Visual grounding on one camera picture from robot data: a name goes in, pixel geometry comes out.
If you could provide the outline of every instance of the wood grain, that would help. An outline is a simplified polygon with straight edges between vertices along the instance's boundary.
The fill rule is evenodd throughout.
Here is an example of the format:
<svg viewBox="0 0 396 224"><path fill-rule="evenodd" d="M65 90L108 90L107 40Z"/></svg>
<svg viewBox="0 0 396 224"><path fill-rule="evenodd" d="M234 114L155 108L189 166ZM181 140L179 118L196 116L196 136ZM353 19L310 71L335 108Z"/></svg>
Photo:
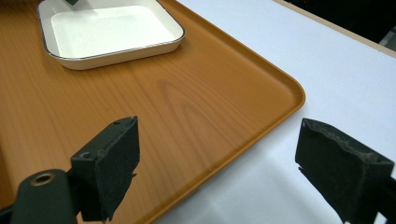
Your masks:
<svg viewBox="0 0 396 224"><path fill-rule="evenodd" d="M36 3L0 3L1 204L28 175L69 158L113 120L137 115L141 162L112 223L152 222L304 103L301 86L175 1L186 30L168 54L87 71L43 48Z"/></svg>

